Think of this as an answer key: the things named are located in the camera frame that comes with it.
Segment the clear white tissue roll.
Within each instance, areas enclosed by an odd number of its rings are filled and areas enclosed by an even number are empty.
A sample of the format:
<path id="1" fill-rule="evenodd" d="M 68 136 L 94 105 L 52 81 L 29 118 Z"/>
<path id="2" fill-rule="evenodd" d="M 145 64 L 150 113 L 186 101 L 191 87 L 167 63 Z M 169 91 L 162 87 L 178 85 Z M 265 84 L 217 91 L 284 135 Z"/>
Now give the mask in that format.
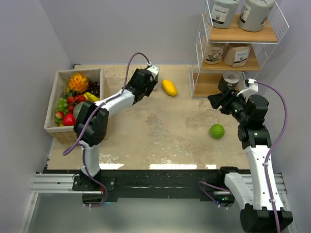
<path id="1" fill-rule="evenodd" d="M 218 90 L 220 92 L 224 92 L 229 88 L 234 89 L 238 85 L 240 78 L 241 75 L 238 72 L 235 71 L 224 72 L 218 83 Z"/>

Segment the black tissue roll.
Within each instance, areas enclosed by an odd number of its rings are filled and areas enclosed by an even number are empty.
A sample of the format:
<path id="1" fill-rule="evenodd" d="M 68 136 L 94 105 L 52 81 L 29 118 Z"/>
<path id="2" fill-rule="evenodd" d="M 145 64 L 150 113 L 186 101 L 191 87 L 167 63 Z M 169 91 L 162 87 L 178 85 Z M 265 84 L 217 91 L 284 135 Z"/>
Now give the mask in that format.
<path id="1" fill-rule="evenodd" d="M 156 91 L 158 88 L 158 75 L 154 78 L 154 84 L 153 91 Z"/>

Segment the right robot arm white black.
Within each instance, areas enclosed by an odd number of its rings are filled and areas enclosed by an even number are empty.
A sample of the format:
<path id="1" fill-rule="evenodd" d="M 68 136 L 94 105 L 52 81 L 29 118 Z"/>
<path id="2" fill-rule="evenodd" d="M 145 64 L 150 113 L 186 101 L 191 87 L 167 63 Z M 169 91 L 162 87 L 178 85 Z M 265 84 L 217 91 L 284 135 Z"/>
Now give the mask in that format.
<path id="1" fill-rule="evenodd" d="M 250 189 L 236 168 L 224 168 L 216 179 L 223 191 L 229 190 L 240 208 L 240 222 L 246 233 L 280 233 L 293 221 L 284 209 L 277 190 L 271 162 L 272 142 L 264 126 L 268 100 L 257 94 L 245 98 L 237 90 L 228 89 L 209 95 L 213 109 L 232 115 L 239 123 L 238 138 L 247 157 L 253 188 Z"/>

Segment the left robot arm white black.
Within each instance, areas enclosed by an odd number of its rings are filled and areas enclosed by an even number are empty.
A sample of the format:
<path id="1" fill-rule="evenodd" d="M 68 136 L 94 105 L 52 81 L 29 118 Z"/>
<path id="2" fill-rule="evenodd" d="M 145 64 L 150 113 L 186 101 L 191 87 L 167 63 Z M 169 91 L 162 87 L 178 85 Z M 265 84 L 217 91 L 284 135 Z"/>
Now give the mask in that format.
<path id="1" fill-rule="evenodd" d="M 99 144 L 106 136 L 109 118 L 150 96 L 158 84 L 159 71 L 160 68 L 155 65 L 136 69 L 130 81 L 116 94 L 94 103 L 87 101 L 82 104 L 74 125 L 77 140 L 63 154 L 70 153 L 76 146 L 81 147 L 83 161 L 81 172 L 86 175 L 83 184 L 89 190 L 100 188 L 106 191 L 104 183 L 98 176 L 101 171 Z"/>

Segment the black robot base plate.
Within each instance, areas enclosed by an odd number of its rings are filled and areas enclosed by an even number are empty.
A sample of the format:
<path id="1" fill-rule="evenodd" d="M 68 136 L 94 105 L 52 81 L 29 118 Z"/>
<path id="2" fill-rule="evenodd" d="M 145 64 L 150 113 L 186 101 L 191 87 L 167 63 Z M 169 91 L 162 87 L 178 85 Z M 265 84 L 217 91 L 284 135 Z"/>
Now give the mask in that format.
<path id="1" fill-rule="evenodd" d="M 97 203 L 107 194 L 108 202 L 119 198 L 138 199 L 199 199 L 213 197 L 220 203 L 232 203 L 231 194 L 216 194 L 216 187 L 226 189 L 224 178 L 229 172 L 249 174 L 249 170 L 232 166 L 220 169 L 180 170 L 101 170 L 93 179 L 79 172 L 74 176 L 72 189 L 96 193 L 83 195 L 85 203 Z"/>

